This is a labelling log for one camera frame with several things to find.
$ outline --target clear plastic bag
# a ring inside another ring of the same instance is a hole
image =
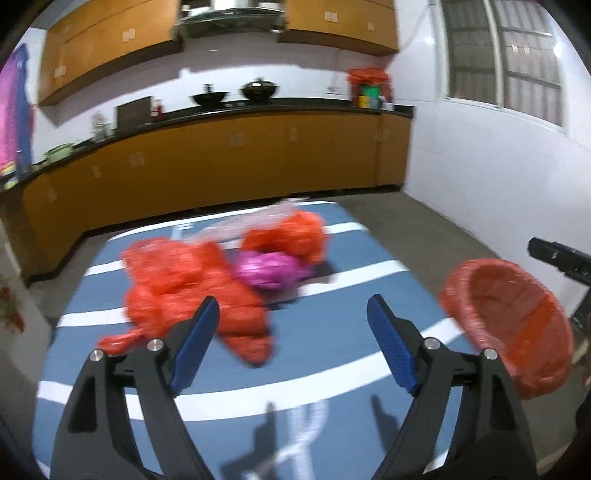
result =
[[[205,242],[227,242],[244,236],[250,230],[271,229],[292,216],[296,209],[297,202],[295,200],[282,200],[256,212],[232,216],[227,220],[204,228],[195,235],[183,238],[183,241],[193,245]]]

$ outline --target red container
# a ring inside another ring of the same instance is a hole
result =
[[[469,260],[447,278],[439,302],[477,348],[500,354],[521,399],[551,393],[568,379],[569,319],[552,292],[519,265]]]

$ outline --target red plastic bag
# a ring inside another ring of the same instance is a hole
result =
[[[259,366],[271,355],[273,345],[268,335],[264,336],[222,336],[222,342],[245,362]]]
[[[187,245],[155,238],[132,244],[122,258],[135,281],[125,296],[134,326],[128,333],[103,337],[99,348],[109,354],[124,353],[137,342],[163,338],[211,295],[220,305],[217,334],[224,343],[253,365],[270,356],[272,337],[263,299],[231,276],[218,244]]]
[[[296,210],[290,217],[270,230],[251,230],[241,244],[241,250],[283,252],[299,258],[308,265],[324,261],[327,235],[322,217]]]
[[[140,240],[121,258],[129,276],[150,287],[154,294],[177,291],[202,279],[202,261],[194,247],[167,238]]]
[[[480,349],[494,348],[523,400],[560,388],[571,371],[573,335],[556,297],[519,265],[469,260],[439,301]]]

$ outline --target bottle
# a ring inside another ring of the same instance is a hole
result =
[[[162,105],[162,100],[156,100],[156,120],[161,122],[164,120],[164,106]]]

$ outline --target blue tablecloth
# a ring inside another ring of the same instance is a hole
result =
[[[371,478],[402,425],[411,397],[390,375],[368,327],[375,293],[423,332],[471,352],[435,299],[369,232],[330,202],[301,207],[325,220],[327,261],[297,298],[269,305],[274,356],[262,368],[243,364],[214,339],[193,385],[177,405],[214,476],[238,480]],[[60,321],[37,395],[35,457],[48,473],[53,443],[71,386],[103,335],[127,331],[129,278],[119,255],[134,241],[190,235],[229,212],[138,228],[114,236],[97,255]],[[135,391],[128,409],[144,465],[161,473]],[[434,459],[444,458],[460,391],[453,389]]]

